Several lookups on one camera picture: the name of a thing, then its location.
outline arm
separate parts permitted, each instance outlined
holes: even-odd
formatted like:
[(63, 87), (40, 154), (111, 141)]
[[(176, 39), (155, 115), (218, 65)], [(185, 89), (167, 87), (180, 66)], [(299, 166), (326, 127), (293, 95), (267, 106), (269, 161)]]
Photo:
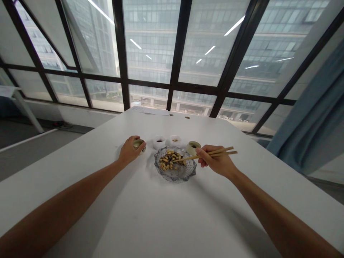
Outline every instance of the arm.
[(283, 257), (343, 257), (319, 234), (241, 173), (229, 156), (210, 157), (207, 152), (223, 146), (196, 149), (201, 167), (208, 166), (228, 178), (244, 196)]
[(0, 238), (1, 257), (41, 257), (82, 217), (104, 187), (131, 161), (146, 143), (135, 150), (131, 136), (119, 158), (55, 195), (18, 222)]

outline cup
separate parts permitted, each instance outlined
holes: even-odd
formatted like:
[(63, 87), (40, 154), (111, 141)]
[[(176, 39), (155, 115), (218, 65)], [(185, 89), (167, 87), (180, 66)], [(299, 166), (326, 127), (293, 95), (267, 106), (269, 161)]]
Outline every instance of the cup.
[(180, 145), (182, 144), (182, 138), (180, 138), (177, 135), (172, 135), (169, 137), (169, 141), (170, 141), (170, 146), (173, 147), (180, 147)]
[[(134, 143), (133, 143), (134, 149), (137, 149), (142, 143), (144, 143), (144, 140), (142, 140), (142, 139), (134, 140)], [(145, 151), (146, 151), (146, 146), (143, 148), (143, 150), (140, 152), (139, 155), (141, 155)]]
[(200, 147), (201, 145), (198, 142), (191, 141), (187, 144), (186, 151), (191, 156), (196, 156), (197, 155), (196, 148), (200, 148)]
[(162, 135), (157, 135), (153, 138), (153, 147), (154, 149), (162, 149), (166, 145), (166, 139)]

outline white desk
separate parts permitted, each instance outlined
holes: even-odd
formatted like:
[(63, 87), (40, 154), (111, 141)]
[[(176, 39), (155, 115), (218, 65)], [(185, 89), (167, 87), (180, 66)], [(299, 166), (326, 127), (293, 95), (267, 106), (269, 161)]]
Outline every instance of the white desk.
[(46, 257), (276, 257), (239, 191), (209, 168), (173, 184), (154, 167), (151, 139), (234, 146), (238, 168), (344, 252), (344, 206), (227, 121), (127, 111), (0, 183), (0, 235), (61, 190), (110, 164), (125, 139), (147, 151), (123, 170)]

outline wooden chopsticks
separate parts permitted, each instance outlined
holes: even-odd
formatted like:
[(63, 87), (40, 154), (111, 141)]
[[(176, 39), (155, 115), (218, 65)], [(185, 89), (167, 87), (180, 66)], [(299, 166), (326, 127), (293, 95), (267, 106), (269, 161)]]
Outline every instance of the wooden chopsticks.
[[(237, 151), (232, 151), (232, 152), (227, 152), (234, 149), (234, 147), (228, 147), (228, 148), (223, 148), (223, 149), (219, 149), (219, 150), (214, 150), (212, 152), (208, 152), (208, 154), (211, 157), (218, 157), (218, 156), (224, 156), (224, 155), (231, 155), (231, 154), (237, 154)], [(188, 160), (188, 159), (199, 159), (201, 158), (201, 156), (197, 155), (197, 156), (192, 156), (189, 158), (184, 158), (184, 159), (178, 159), (178, 160), (174, 160), (172, 162), (178, 162), (178, 161), (184, 161), (184, 160)]]

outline paper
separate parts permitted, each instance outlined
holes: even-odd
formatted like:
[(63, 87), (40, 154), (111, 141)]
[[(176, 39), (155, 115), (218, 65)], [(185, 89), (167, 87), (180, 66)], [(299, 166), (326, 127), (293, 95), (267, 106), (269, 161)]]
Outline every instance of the paper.
[(131, 110), (134, 110), (136, 112), (145, 113), (145, 114), (153, 114), (153, 115), (166, 115), (169, 116), (168, 110), (163, 109), (150, 109), (142, 106), (133, 106)]
[(0, 85), (0, 96), (2, 97), (12, 97), (13, 92), (16, 90), (17, 88), (14, 86), (2, 86)]

